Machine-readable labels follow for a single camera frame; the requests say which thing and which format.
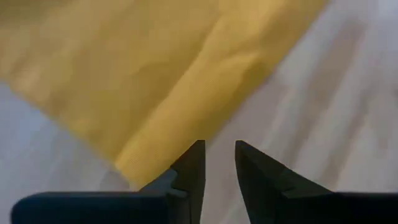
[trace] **black object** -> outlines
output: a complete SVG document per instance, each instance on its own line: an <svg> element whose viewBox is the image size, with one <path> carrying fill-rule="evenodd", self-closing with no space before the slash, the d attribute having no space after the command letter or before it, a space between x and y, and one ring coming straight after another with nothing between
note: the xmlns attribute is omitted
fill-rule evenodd
<svg viewBox="0 0 398 224"><path fill-rule="evenodd" d="M44 193L19 201L12 224L199 224L205 189L205 141L197 141L168 171L129 193Z"/></svg>
<svg viewBox="0 0 398 224"><path fill-rule="evenodd" d="M397 194L331 192L244 141L236 142L236 170L252 224L398 223Z"/></svg>
<svg viewBox="0 0 398 224"><path fill-rule="evenodd" d="M252 224L398 223L397 194L331 192L244 141L236 141L239 186ZM205 142L133 193L44 193L19 201L12 224L199 224L205 189Z"/></svg>

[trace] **yellow fabric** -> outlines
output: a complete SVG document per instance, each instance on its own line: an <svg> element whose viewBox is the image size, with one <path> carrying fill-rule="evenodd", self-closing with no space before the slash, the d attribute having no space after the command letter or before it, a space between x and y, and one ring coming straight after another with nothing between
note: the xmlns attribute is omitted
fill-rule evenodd
<svg viewBox="0 0 398 224"><path fill-rule="evenodd" d="M5 0L0 77L139 187L208 139L326 0Z"/></svg>

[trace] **wooden floor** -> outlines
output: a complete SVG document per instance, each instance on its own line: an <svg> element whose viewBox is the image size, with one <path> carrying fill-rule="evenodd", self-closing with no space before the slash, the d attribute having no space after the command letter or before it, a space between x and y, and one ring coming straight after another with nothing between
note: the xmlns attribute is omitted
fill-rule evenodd
<svg viewBox="0 0 398 224"><path fill-rule="evenodd" d="M243 139L332 190L398 190L398 1L335 0L212 141L202 223L249 223ZM0 83L0 223L48 190L129 190L89 147Z"/></svg>

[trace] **yellow cloth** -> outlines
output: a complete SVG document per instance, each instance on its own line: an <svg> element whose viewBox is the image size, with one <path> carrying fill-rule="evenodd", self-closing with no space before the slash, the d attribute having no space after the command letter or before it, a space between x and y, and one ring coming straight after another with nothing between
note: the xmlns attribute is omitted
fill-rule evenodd
<svg viewBox="0 0 398 224"><path fill-rule="evenodd" d="M326 0L5 0L0 77L142 187L208 139Z"/></svg>

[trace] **fabric fold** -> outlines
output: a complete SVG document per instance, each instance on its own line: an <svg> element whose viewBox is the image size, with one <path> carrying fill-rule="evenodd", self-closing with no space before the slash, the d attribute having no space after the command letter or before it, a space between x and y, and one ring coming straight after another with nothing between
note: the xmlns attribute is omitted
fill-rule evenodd
<svg viewBox="0 0 398 224"><path fill-rule="evenodd" d="M66 2L0 23L0 77L138 187L211 138L326 4Z"/></svg>

